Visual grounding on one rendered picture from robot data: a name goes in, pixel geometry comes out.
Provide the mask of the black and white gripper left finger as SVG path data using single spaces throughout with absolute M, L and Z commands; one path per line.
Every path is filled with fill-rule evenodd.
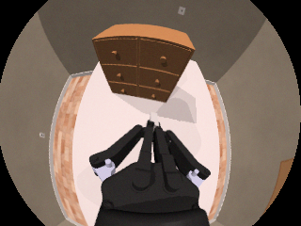
M 126 158 L 138 141 L 143 138 L 141 150 L 135 167 L 133 188 L 145 190 L 151 178 L 151 148 L 154 128 L 154 113 L 150 113 L 147 128 L 140 124 L 134 126 L 124 136 L 112 144 L 108 149 L 95 153 L 89 157 L 89 163 L 101 181 L 116 172 L 116 168 Z

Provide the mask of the brown wooden chest of drawers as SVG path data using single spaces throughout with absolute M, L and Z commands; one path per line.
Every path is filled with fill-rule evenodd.
M 102 39 L 111 39 L 111 38 L 137 38 L 137 64 L 136 65 L 135 64 L 126 64 L 126 63 L 101 63 L 101 60 L 100 60 L 100 57 L 99 57 L 99 54 L 98 54 L 98 51 L 97 51 L 94 41 L 102 40 Z M 109 27 L 108 29 L 104 30 L 104 32 L 100 33 L 95 38 L 93 38 L 92 42 L 93 42 L 94 49 L 96 51 L 96 54 L 97 54 L 97 57 L 99 59 L 102 69 L 103 69 L 103 64 L 122 64 L 122 65 L 137 66 L 137 84 L 135 84 L 135 85 L 137 85 L 137 97 L 139 97 L 139 66 L 146 67 L 146 68 L 152 68 L 152 69 L 156 69 L 156 70 L 161 70 L 161 71 L 165 71 L 165 72 L 169 72 L 169 73 L 174 73 L 174 72 L 167 71 L 167 70 L 139 65 L 140 40 L 141 39 L 164 41 L 164 42 L 176 44 L 176 45 L 179 45 L 181 47 L 191 50 L 191 54 L 190 54 L 189 58 L 187 59 L 184 67 L 182 68 L 181 73 L 175 73 L 175 74 L 178 74 L 179 77 L 178 77 L 174 87 L 172 88 L 172 91 L 173 91 L 173 89 L 175 89 L 177 83 L 179 82 L 188 62 L 190 61 L 192 55 L 195 52 L 195 48 L 186 33 L 183 33 L 178 30 L 174 30 L 174 29 L 170 29 L 170 28 L 166 28 L 166 27 L 162 27 L 162 26 L 157 26 L 157 25 L 150 25 L 150 24 L 115 24 L 115 25 Z M 107 79 L 104 69 L 103 69 L 103 73 L 104 73 L 106 81 L 109 85 L 109 81 L 112 81 L 112 80 Z M 110 87 L 110 85 L 109 85 L 109 87 Z M 110 89 L 111 89 L 111 87 L 110 87 Z M 112 89 L 111 89 L 111 91 L 112 91 Z M 168 91 L 170 91 L 170 90 L 168 90 Z M 167 102 L 172 91 L 170 91 L 166 101 L 163 103 Z M 113 93 L 113 91 L 112 91 L 112 93 Z M 141 98 L 141 97 L 139 97 L 139 98 Z

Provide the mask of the brown wooden drawer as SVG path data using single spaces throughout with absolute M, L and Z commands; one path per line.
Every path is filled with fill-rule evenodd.
M 130 96 L 137 97 L 137 85 L 120 83 L 120 82 L 112 82 L 109 81 L 109 85 L 113 91 L 113 93 L 125 94 Z
M 108 80 L 137 84 L 137 66 L 103 64 Z
M 112 38 L 94 42 L 101 63 L 137 64 L 137 38 Z
M 155 101 L 165 102 L 170 91 L 155 89 L 139 85 L 139 97 Z
M 139 85 L 171 91 L 178 77 L 178 74 L 139 67 Z
M 191 50 L 179 45 L 141 39 L 139 65 L 181 73 L 190 54 Z

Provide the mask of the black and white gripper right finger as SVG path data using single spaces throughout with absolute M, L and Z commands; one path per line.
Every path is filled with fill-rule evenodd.
M 197 187 L 211 175 L 171 130 L 163 130 L 157 113 L 154 113 L 152 144 L 154 163 L 162 164 L 165 188 L 168 192 L 176 192 L 182 187 L 182 177 L 177 168 Z

